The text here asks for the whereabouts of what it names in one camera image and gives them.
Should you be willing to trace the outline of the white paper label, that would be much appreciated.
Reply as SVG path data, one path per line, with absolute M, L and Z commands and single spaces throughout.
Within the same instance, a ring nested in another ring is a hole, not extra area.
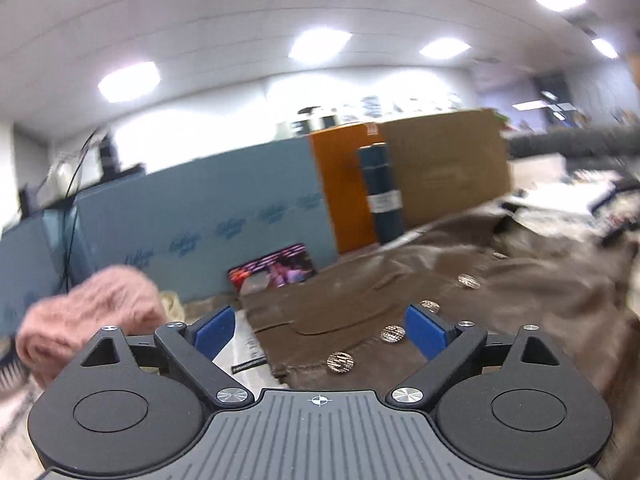
M 237 375 L 267 364 L 265 353 L 243 311 L 234 312 L 235 329 L 231 340 L 213 362 L 230 375 Z

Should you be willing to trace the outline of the dark blue rolled mat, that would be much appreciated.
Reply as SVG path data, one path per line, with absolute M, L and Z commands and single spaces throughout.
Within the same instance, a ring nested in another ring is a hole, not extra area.
M 375 233 L 378 242 L 385 245 L 405 233 L 401 194 L 390 153 L 386 143 L 378 142 L 360 148 L 358 156 Z

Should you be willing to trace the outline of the pink fluffy garment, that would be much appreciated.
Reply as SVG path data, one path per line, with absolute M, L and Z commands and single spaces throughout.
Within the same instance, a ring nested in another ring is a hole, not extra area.
M 16 350 L 44 389 L 101 327 L 149 335 L 167 321 L 160 292 L 145 274 L 132 266 L 109 266 L 67 294 L 33 304 L 17 331 Z

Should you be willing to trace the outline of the brown cardboard sheet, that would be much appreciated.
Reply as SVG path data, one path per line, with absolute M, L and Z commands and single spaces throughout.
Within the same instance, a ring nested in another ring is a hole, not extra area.
M 423 226 L 512 190 L 501 126 L 488 108 L 381 125 L 406 226 Z

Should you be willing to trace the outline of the orange board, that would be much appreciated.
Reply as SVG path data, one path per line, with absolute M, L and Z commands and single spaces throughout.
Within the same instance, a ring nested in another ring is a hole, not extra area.
M 341 255 L 378 240 L 368 205 L 367 185 L 360 169 L 359 150 L 382 141 L 375 122 L 337 126 L 309 136 L 337 251 Z

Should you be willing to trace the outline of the brown leather jacket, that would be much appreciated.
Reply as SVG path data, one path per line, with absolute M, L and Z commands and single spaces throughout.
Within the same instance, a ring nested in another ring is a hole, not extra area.
M 639 474 L 639 319 L 630 286 L 639 245 L 541 236 L 502 212 L 471 211 L 399 247 L 336 264 L 310 280 L 242 299 L 275 378 L 295 389 L 386 393 L 423 366 L 409 341 L 388 344 L 410 304 L 493 333 L 535 324 L 599 390 L 614 428 L 599 464 L 608 479 Z

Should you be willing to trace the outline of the blue foam board panel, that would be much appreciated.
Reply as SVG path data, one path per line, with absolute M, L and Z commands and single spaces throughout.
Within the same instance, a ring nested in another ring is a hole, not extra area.
M 322 269 L 337 259 L 314 155 L 303 138 L 194 160 L 81 193 L 1 237 L 1 333 L 41 298 L 114 264 L 192 301 L 228 292 L 235 266 L 303 244 Z

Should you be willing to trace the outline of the cream knitted garment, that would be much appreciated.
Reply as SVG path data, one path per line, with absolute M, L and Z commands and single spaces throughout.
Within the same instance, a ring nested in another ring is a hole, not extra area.
M 160 292 L 160 302 L 165 310 L 168 322 L 186 322 L 186 311 L 175 292 L 163 290 Z

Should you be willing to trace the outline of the phone with lit screen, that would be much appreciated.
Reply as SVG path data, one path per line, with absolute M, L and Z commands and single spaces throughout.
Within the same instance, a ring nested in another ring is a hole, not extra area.
M 230 269 L 228 279 L 239 296 L 247 296 L 301 283 L 316 274 L 306 246 L 294 244 Z

